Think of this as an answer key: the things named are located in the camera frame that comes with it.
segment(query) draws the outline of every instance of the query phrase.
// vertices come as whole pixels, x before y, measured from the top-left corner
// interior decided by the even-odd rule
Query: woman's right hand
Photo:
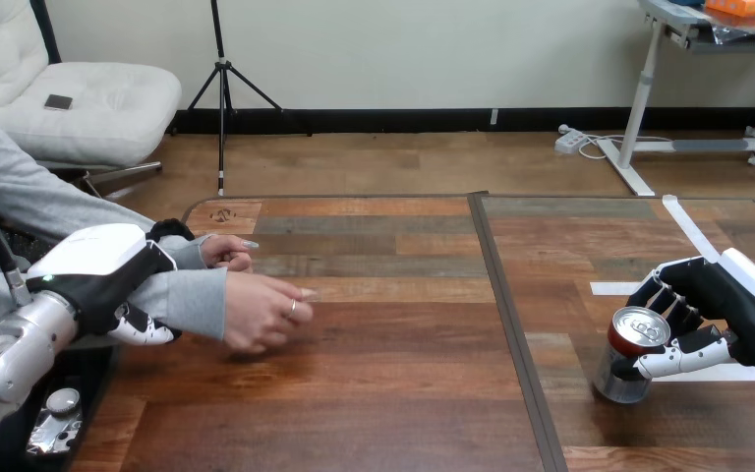
[[[262,354],[281,346],[288,342],[291,331],[314,317],[306,301],[316,297],[313,290],[275,278],[227,272],[224,342],[246,354]]]

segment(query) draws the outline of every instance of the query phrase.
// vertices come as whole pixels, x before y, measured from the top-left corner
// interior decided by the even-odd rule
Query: orange box
[[[755,0],[707,0],[705,6],[738,17],[755,17]]]

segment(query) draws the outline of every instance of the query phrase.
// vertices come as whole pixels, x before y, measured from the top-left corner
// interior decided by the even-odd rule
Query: wood grain
[[[570,472],[730,472],[755,471],[755,452],[711,447],[563,448]]]
[[[607,326],[626,297],[594,296],[589,282],[640,280],[658,264],[698,255],[662,203],[647,201],[636,217],[624,203],[640,209],[638,200],[485,198],[486,208],[487,200],[569,470],[755,470],[755,383],[654,383],[628,406],[592,388]],[[753,202],[680,202],[718,250],[735,247],[755,261]]]
[[[145,410],[102,472],[542,470],[466,199],[301,201],[221,200],[191,222],[318,290],[314,322],[261,357],[189,334],[128,349],[108,398]],[[245,211],[213,224],[229,207]],[[98,446],[117,438],[96,425]]]
[[[463,216],[292,216],[266,217],[260,234],[474,234],[473,220]]]
[[[395,237],[399,255],[481,256],[475,234],[399,234]]]
[[[469,215],[467,199],[269,199],[265,216]]]
[[[395,254],[392,234],[238,234],[259,243],[257,256],[369,256]]]
[[[335,278],[301,277],[285,280],[317,290],[323,302],[490,303],[494,292],[479,278]]]
[[[204,202],[190,212],[187,225],[197,236],[207,233],[252,233],[261,210],[261,201]]]
[[[91,422],[80,458],[72,472],[117,472],[129,451],[135,429],[141,421],[145,401],[113,389],[102,398],[101,414]]]
[[[153,405],[124,472],[540,470],[520,402],[260,401]],[[207,441],[190,447],[189,432]]]
[[[728,133],[708,136],[721,138]],[[227,194],[489,190],[507,194],[631,195],[606,162],[555,153],[553,143],[558,137],[557,133],[337,134],[309,139],[231,136],[224,156]],[[106,184],[101,189],[110,192],[112,201],[158,220],[180,217],[195,202],[215,196],[217,137],[167,136],[152,159],[163,162],[161,174]],[[755,166],[746,166],[745,157],[738,153],[642,154],[636,156],[635,167],[659,194],[755,198]]]
[[[272,277],[485,277],[479,256],[261,256],[254,270]]]

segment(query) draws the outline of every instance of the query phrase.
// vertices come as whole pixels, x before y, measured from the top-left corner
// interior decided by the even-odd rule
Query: woman's hand
[[[259,245],[237,236],[216,234],[201,244],[201,256],[207,267],[227,267],[231,272],[253,272],[250,252]]]
[[[306,302],[317,295],[264,275],[227,273],[224,342],[247,354],[285,344],[288,334],[314,317]]]

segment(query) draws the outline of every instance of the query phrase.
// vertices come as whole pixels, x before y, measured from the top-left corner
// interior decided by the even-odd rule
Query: person
[[[0,130],[0,218],[41,241],[56,243],[89,226],[154,222],[108,201],[84,194],[38,165]],[[178,270],[150,277],[130,301],[156,320],[182,331],[260,354],[283,345],[309,322],[307,300],[315,294],[282,280],[252,274],[255,243],[211,235],[195,241],[167,236],[158,241]],[[0,270],[0,317],[15,308]]]

